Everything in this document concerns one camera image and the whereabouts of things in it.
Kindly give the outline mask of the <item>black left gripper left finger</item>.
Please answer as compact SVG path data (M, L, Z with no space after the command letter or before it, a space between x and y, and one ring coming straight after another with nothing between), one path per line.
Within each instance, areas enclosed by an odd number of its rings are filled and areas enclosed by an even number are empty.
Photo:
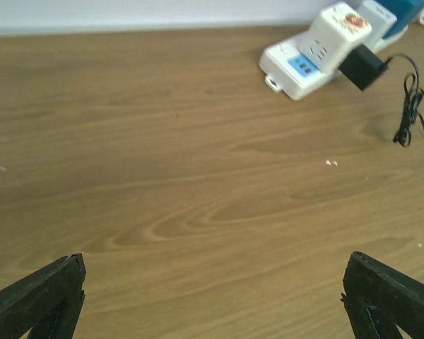
M56 261L0 290L0 338L72 338L85 300L81 253Z

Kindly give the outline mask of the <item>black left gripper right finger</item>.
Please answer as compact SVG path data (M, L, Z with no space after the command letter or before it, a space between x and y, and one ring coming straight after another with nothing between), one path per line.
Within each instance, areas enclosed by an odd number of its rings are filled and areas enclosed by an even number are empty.
M356 338L424 338L424 284L355 251L341 301Z

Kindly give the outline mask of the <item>white power strip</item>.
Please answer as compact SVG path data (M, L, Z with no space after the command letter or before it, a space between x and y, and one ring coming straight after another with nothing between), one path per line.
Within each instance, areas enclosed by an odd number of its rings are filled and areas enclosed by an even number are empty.
M327 84L341 74L338 68L322 73L304 54L298 45L306 31L266 48L260 58L259 67L265 73L266 84L275 92L283 91L293 100L300 100ZM376 53L392 43L383 38L362 43Z

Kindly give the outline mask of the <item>blue cube adapter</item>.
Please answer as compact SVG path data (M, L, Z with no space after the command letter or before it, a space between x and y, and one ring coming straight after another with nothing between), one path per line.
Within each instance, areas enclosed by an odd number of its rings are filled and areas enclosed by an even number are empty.
M396 22L384 35L384 39L401 32L424 8L424 0L378 0L377 2L396 16Z

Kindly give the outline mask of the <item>black power adapter with cable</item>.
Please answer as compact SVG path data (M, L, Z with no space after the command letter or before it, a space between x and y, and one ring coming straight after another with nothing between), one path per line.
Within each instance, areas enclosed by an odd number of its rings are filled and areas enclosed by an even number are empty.
M420 71L416 62L404 53L393 54L383 61L365 45L360 44L339 64L338 70L360 91L364 91L388 70L389 64L395 58L405 59L413 67L413 72L404 77L401 121L393 137L394 143L407 148L411 144L412 126L417 121L420 122L424 133L424 118L419 112L424 89L420 86Z

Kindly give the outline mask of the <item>white cube adapter tiger sticker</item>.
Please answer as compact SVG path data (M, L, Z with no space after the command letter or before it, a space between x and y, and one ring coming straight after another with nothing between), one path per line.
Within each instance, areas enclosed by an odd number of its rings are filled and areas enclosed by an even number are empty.
M372 31L370 23L346 2L339 1L319 12L298 49L322 73L335 71L347 55Z

